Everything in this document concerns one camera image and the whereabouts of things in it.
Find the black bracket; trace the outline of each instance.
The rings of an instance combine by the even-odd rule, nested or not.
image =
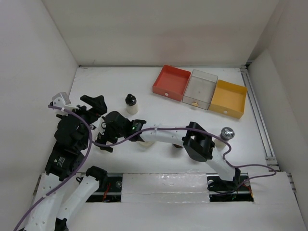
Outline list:
[[[190,122],[187,128],[195,128],[205,131],[199,124]],[[189,157],[195,161],[205,162],[213,158],[212,152],[215,143],[212,137],[195,131],[187,131],[186,136],[182,138],[183,146]]]
[[[94,177],[100,182],[100,188],[105,187],[107,183],[107,171],[96,166],[88,168],[86,176]]]
[[[80,100],[92,106],[92,108],[88,110],[91,113],[99,114],[101,116],[107,113],[107,106],[102,95],[95,98],[83,95],[80,97]]]
[[[56,226],[54,231],[68,231],[68,227],[66,226],[67,219],[56,219]]]

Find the metal cap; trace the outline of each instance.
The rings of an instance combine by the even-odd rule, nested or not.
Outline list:
[[[224,127],[220,133],[220,137],[225,141],[231,140],[234,137],[234,135],[235,133],[233,129],[230,127]]]

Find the small bottle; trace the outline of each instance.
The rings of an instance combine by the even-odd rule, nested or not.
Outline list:
[[[134,115],[138,112],[137,99],[132,94],[128,94],[125,98],[126,110],[128,113]]]
[[[234,137],[235,133],[234,133],[234,130],[230,127],[224,127],[222,130],[221,130],[221,133],[220,133],[220,138],[222,138],[224,141],[229,141],[231,140],[233,137]],[[221,142],[217,139],[214,140],[214,143],[215,143],[215,146],[219,149],[222,149],[226,146],[226,144],[224,142]]]
[[[148,148],[148,147],[152,146],[155,143],[155,141],[147,141],[147,142],[137,141],[137,143],[140,144],[143,147]]]

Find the clear plastic bin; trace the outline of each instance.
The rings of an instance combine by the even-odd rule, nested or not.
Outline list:
[[[183,103],[208,109],[215,91],[218,76],[193,70],[183,96]]]

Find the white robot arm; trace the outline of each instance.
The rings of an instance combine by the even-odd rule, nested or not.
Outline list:
[[[233,168],[222,158],[216,150],[212,137],[197,123],[190,122],[186,127],[168,128],[159,124],[150,124],[145,120],[129,121],[119,112],[107,113],[107,106],[103,96],[92,98],[82,96],[82,101],[91,105],[87,110],[85,106],[73,106],[66,93],[59,93],[53,97],[51,106],[60,106],[66,110],[74,111],[92,129],[99,134],[95,145],[102,150],[113,151],[107,142],[117,143],[117,139],[124,137],[130,141],[161,141],[184,147],[190,158],[199,162],[206,162],[216,171],[223,181],[238,184],[240,171]],[[61,120],[55,133],[56,144],[48,159],[36,197],[44,196],[60,182],[68,178],[82,162],[81,153],[88,147],[89,130],[73,115],[64,110],[57,113]],[[54,194],[46,197],[31,213],[25,231],[67,231],[71,220],[83,203],[95,192],[100,185],[106,183],[107,172],[91,167],[86,173],[79,187],[70,198],[61,205],[66,187],[63,186]]]

